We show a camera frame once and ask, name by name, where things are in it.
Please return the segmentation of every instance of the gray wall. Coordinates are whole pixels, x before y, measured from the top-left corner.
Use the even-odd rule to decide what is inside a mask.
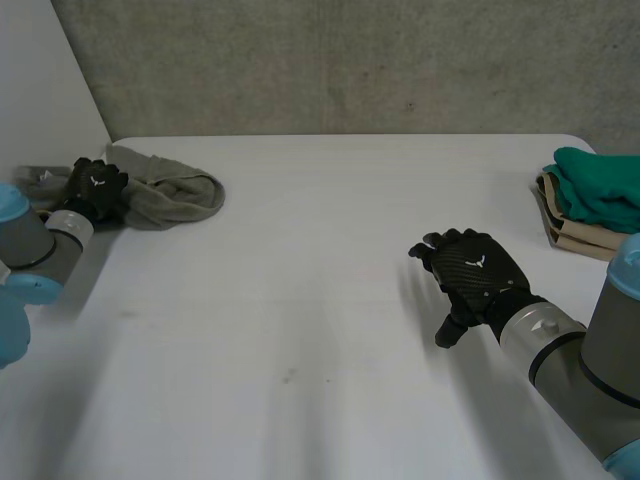
[[[114,140],[571,133],[640,153],[638,0],[54,0]]]

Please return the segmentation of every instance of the stack of folded clothes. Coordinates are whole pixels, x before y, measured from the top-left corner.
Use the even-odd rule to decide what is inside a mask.
[[[611,260],[640,232],[640,156],[605,156],[560,148],[536,182],[555,245]]]

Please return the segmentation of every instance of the fabric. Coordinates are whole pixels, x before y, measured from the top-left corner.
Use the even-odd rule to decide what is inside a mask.
[[[559,181],[554,174],[542,173],[536,183],[543,220],[554,245],[599,260],[609,261],[615,256],[628,234],[569,220],[556,202]]]
[[[565,147],[544,171],[558,181],[566,217],[622,233],[640,231],[640,156],[605,156]]]
[[[209,218],[224,203],[224,187],[216,178],[175,160],[109,146],[107,163],[129,174],[116,211],[131,227],[166,230]]]
[[[70,175],[70,167],[18,167],[13,182],[35,210],[52,210]]]
[[[166,230],[204,220],[218,212],[225,200],[224,187],[216,178],[176,160],[110,146],[107,163],[129,174],[114,213],[133,228]],[[34,208],[49,210],[59,203],[70,175],[68,167],[22,167],[14,181]]]

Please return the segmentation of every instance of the gray towel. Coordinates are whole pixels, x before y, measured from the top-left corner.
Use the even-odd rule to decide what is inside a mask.
[[[141,230],[166,230],[214,215],[224,203],[222,184],[200,169],[125,147],[107,147],[107,163],[129,174],[122,192],[124,222]]]
[[[109,146],[107,163],[129,174],[116,213],[130,227],[166,230],[209,218],[224,203],[224,187],[216,178],[176,160]],[[15,183],[35,208],[50,209],[59,201],[70,173],[67,167],[22,167]]]

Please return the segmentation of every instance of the carbon fiber hand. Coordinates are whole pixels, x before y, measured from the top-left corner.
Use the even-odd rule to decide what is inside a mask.
[[[501,293],[516,290],[533,297],[527,277],[490,235],[451,229],[425,235],[423,241],[409,255],[422,260],[451,300],[451,313],[436,334],[439,346],[449,348],[469,328],[490,324],[487,311]]]

